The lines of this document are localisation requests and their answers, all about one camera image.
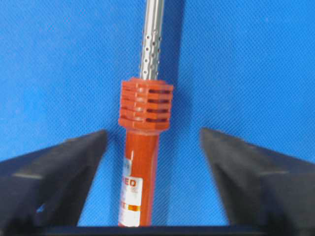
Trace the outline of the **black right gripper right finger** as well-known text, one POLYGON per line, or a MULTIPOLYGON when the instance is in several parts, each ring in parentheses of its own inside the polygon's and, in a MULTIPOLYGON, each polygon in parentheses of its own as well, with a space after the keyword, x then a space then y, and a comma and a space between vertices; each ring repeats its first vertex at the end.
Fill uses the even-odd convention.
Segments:
POLYGON ((230 224, 314 227, 314 163, 210 128, 200 138, 230 224))

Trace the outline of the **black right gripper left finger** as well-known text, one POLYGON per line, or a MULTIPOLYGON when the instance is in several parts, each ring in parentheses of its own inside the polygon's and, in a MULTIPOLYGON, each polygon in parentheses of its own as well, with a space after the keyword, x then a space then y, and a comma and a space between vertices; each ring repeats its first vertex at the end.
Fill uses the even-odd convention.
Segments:
POLYGON ((0 226, 76 226, 107 133, 99 130, 0 163, 0 226))

